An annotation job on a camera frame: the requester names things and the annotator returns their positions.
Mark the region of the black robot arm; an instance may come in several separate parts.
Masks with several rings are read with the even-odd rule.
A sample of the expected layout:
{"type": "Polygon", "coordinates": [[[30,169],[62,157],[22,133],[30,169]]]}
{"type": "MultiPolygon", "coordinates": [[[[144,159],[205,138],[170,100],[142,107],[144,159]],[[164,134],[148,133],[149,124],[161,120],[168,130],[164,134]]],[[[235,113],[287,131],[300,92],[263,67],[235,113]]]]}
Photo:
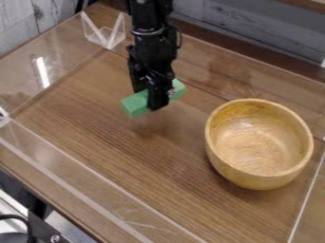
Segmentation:
{"type": "Polygon", "coordinates": [[[169,22],[173,0],[128,0],[128,8],[136,41],[126,47],[133,89],[149,92],[148,108],[158,110],[170,102],[173,62],[184,44],[183,32],[169,22]]]}

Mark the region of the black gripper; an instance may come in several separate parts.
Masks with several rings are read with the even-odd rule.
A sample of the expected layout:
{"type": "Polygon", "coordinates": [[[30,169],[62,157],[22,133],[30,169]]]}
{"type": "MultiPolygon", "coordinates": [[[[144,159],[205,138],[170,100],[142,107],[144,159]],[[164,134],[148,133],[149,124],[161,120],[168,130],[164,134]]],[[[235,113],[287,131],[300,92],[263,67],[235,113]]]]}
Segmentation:
{"type": "Polygon", "coordinates": [[[158,110],[169,105],[172,80],[176,78],[172,63],[181,48],[180,34],[177,31],[164,31],[152,35],[136,32],[133,34],[136,43],[128,45],[133,89],[140,93],[148,88],[148,107],[158,110]],[[160,79],[152,79],[148,83],[148,76],[160,79]]]}

